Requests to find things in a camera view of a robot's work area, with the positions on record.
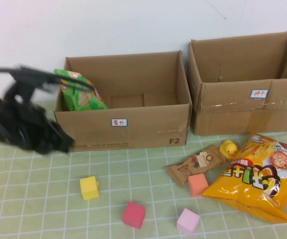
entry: brown snack wrapper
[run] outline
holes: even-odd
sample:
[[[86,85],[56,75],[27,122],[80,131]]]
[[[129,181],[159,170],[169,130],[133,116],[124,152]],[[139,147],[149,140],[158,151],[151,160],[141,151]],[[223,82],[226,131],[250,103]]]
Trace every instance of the brown snack wrapper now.
[[[211,145],[181,164],[166,166],[165,170],[179,187],[183,187],[189,176],[206,173],[226,162],[218,147]]]

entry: green snack bag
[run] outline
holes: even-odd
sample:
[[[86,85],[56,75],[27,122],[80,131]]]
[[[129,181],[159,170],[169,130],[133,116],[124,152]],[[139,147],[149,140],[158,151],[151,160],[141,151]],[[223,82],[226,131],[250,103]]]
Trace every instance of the green snack bag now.
[[[55,69],[54,73],[60,76],[68,76],[94,86],[91,81],[87,80],[81,74],[76,72]],[[104,103],[103,98],[98,94],[96,89],[92,92],[84,92],[77,90],[73,87],[76,83],[67,82],[65,80],[62,80],[62,82],[68,85],[68,87],[62,85],[60,89],[63,93],[63,96],[67,103],[67,107],[70,111],[89,111],[108,108]]]

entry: yellow cube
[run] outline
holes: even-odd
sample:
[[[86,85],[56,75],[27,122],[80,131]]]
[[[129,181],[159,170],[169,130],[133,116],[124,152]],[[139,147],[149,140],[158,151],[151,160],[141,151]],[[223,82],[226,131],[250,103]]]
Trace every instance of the yellow cube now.
[[[95,176],[82,178],[80,180],[80,189],[84,200],[99,197],[98,182],[96,181]]]

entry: snack bag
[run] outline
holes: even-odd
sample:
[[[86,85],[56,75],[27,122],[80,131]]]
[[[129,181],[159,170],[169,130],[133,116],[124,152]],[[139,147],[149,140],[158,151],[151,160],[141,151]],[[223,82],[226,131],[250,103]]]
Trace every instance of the snack bag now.
[[[179,187],[183,187],[188,182],[189,176],[206,173],[226,162],[218,147],[211,145],[200,153],[188,157],[181,164],[166,166],[165,171]]]
[[[81,74],[76,72],[55,69],[54,73],[61,76],[69,76],[73,79],[77,79],[94,86],[91,81],[87,80]],[[67,107],[70,111],[89,111],[108,108],[96,89],[92,92],[83,92],[73,87],[75,83],[67,82],[65,80],[62,80],[62,82],[68,85],[68,87],[62,85],[60,89],[64,95]]]
[[[202,196],[269,223],[287,223],[287,144],[251,134]]]

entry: orange cube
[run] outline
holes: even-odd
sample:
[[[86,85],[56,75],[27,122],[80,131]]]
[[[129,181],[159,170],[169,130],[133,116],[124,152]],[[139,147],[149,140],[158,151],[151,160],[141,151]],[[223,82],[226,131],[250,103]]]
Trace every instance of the orange cube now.
[[[209,187],[204,174],[197,174],[188,177],[188,187],[191,197],[199,197]]]

